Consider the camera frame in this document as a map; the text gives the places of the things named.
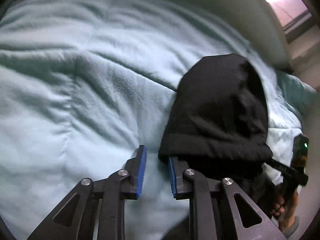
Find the person's right hand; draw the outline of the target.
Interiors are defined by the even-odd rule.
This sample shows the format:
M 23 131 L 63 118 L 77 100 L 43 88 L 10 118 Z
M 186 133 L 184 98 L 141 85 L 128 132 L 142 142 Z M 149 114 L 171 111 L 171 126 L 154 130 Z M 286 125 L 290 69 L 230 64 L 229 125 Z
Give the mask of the person's right hand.
M 295 221 L 295 211 L 299 203 L 296 180 L 284 176 L 283 182 L 277 186 L 277 194 L 271 214 L 278 220 L 278 228 L 283 232 Z

